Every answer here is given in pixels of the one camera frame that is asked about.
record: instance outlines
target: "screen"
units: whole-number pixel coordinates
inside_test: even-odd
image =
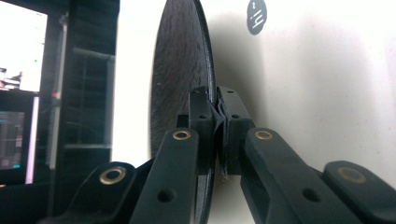
[[[39,92],[47,15],[0,1],[0,88]]]
[[[0,170],[21,167],[24,113],[0,111]]]

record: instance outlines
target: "mounting hole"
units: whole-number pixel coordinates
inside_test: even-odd
[[[262,139],[262,140],[270,140],[274,137],[271,133],[269,133],[267,131],[257,131],[254,133],[254,135],[257,138]]]
[[[188,131],[177,131],[173,134],[173,137],[176,140],[186,140],[191,137],[191,134]]]
[[[350,167],[346,167],[346,166],[340,167],[338,168],[337,173],[345,180],[356,184],[362,184],[367,181],[366,176],[364,176],[364,174]]]
[[[320,202],[318,194],[312,189],[303,189],[303,195],[308,201],[311,201],[313,203]]]
[[[176,198],[176,193],[172,189],[163,189],[157,195],[157,200],[161,203],[170,203]]]
[[[104,185],[113,185],[120,182],[126,175],[125,168],[121,166],[116,166],[109,168],[102,172],[99,179],[100,182]]]

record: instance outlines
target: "black disc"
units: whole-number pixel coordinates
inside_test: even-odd
[[[208,100],[215,105],[213,58],[201,3],[198,0],[168,0],[157,36],[151,83],[152,157],[157,154],[165,132],[177,126],[177,115],[188,114],[189,92],[200,86],[207,86]],[[214,169],[213,162],[209,174],[198,178],[195,223],[208,220]]]

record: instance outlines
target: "black label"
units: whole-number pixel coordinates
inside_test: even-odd
[[[267,7],[262,0],[250,0],[247,6],[247,28],[251,34],[257,35],[267,21]]]

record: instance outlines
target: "computer monitor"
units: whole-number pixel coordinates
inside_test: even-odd
[[[36,97],[0,91],[0,185],[26,183]]]
[[[47,15],[0,1],[0,89],[40,89]]]

